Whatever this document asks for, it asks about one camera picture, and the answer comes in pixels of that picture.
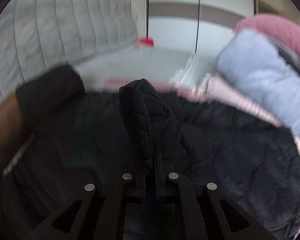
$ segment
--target black metal frame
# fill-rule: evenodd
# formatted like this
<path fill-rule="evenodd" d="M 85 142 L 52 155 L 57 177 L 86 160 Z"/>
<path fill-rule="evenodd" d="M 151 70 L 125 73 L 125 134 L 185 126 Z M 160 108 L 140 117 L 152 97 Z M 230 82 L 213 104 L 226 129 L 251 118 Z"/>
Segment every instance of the black metal frame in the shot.
<path fill-rule="evenodd" d="M 162 162 L 158 149 L 153 164 L 150 177 L 133 164 L 110 184 L 87 185 L 24 240 L 122 239 L 126 204 L 142 203 L 146 190 L 155 192 L 158 203 L 175 204 L 180 240 L 276 240 L 214 183 L 192 184 Z"/>

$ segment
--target light blue fabric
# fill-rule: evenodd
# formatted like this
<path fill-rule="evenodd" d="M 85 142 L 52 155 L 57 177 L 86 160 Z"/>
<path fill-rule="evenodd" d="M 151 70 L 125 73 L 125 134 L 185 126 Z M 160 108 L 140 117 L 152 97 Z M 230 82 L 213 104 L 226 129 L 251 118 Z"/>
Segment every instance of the light blue fabric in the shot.
<path fill-rule="evenodd" d="M 268 38 L 242 30 L 220 53 L 218 71 L 300 137 L 300 76 Z"/>

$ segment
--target pink knit fabric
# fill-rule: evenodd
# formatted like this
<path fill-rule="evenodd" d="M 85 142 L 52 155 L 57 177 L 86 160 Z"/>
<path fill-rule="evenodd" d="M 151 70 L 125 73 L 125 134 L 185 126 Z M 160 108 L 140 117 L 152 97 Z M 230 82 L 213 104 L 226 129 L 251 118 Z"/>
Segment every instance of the pink knit fabric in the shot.
<path fill-rule="evenodd" d="M 246 28 L 280 41 L 300 57 L 300 27 L 294 22 L 277 15 L 258 14 L 240 21 L 234 31 Z"/>

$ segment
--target gray stripe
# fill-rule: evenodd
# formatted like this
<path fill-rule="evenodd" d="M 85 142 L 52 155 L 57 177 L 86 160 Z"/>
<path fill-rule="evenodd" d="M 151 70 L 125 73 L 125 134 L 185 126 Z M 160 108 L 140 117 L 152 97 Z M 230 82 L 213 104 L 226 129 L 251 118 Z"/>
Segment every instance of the gray stripe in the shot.
<path fill-rule="evenodd" d="M 234 28 L 243 16 L 208 6 L 200 6 L 200 20 Z"/>
<path fill-rule="evenodd" d="M 198 20 L 199 7 L 186 3 L 149 3 L 149 17 L 167 16 Z"/>
<path fill-rule="evenodd" d="M 149 3 L 149 17 L 182 17 L 198 20 L 198 5 L 185 3 Z M 200 5 L 200 20 L 234 28 L 244 17 L 222 9 Z"/>

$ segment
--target black puffer jacket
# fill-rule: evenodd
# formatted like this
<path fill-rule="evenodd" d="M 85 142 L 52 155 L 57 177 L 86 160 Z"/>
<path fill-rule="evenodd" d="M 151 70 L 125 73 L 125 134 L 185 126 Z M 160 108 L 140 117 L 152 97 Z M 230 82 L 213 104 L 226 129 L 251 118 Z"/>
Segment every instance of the black puffer jacket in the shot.
<path fill-rule="evenodd" d="M 136 157 L 149 159 L 153 142 L 174 171 L 216 183 L 279 239 L 294 238 L 300 157 L 288 129 L 217 102 L 159 94 L 146 80 L 127 86 L 119 97 L 85 93 L 64 66 L 18 89 L 35 139 L 0 184 L 0 230 L 8 239 L 22 239 L 85 184 L 110 182 Z M 174 223 L 170 207 L 151 197 L 127 216 L 125 239 L 174 239 L 162 230 Z"/>

